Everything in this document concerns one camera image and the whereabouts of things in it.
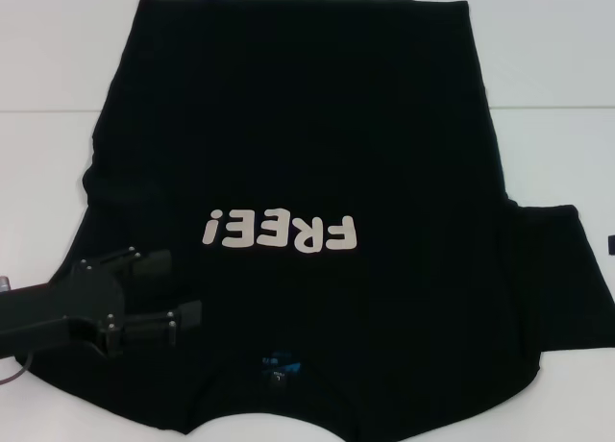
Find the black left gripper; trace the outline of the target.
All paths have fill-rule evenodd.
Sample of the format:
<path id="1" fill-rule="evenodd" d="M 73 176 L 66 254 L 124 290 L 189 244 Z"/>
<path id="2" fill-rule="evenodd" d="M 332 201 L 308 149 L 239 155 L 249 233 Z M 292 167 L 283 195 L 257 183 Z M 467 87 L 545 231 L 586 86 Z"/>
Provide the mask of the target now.
<path id="1" fill-rule="evenodd" d="M 102 255 L 96 264 L 102 268 L 78 266 L 58 281 L 3 292 L 1 356 L 21 356 L 72 343 L 85 343 L 108 356 L 117 347 L 119 336 L 121 351 L 175 346 L 183 333 L 201 326 L 200 301 L 129 315 L 124 323 L 123 290 L 112 274 L 131 279 L 165 277 L 172 270 L 169 250 L 141 251 L 130 246 Z"/>

